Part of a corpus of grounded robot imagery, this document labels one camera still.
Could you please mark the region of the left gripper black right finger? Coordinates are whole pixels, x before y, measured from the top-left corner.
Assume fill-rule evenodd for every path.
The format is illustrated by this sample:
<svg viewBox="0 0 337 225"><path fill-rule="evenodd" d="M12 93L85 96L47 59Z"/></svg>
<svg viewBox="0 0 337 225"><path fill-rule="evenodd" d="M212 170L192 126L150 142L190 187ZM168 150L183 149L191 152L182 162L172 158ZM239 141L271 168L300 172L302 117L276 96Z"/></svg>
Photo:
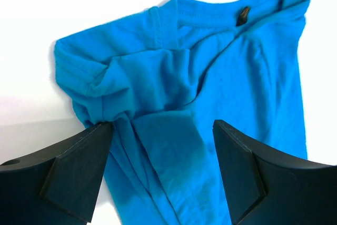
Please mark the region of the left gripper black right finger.
<svg viewBox="0 0 337 225"><path fill-rule="evenodd" d="M213 135L232 224L336 224L336 166L281 152L222 120Z"/></svg>

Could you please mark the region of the blue t shirt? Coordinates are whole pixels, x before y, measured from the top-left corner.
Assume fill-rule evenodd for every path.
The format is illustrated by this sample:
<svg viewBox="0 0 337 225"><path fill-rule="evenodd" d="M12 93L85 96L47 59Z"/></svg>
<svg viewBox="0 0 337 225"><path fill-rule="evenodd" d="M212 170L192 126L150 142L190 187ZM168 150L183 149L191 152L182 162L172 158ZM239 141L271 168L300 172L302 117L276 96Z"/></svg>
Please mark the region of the blue t shirt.
<svg viewBox="0 0 337 225"><path fill-rule="evenodd" d="M104 176L122 224L230 224L215 120L308 157L298 43L309 4L170 0L56 42L56 82L78 119L114 125Z"/></svg>

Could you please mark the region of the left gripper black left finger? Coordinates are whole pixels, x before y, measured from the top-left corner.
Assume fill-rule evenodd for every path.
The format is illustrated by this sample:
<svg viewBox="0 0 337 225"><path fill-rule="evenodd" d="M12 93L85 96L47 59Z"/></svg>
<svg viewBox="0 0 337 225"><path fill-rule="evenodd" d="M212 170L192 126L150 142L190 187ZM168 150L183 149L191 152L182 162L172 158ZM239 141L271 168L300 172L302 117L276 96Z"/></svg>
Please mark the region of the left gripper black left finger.
<svg viewBox="0 0 337 225"><path fill-rule="evenodd" d="M90 223L112 136L112 123L99 123L2 163L1 224Z"/></svg>

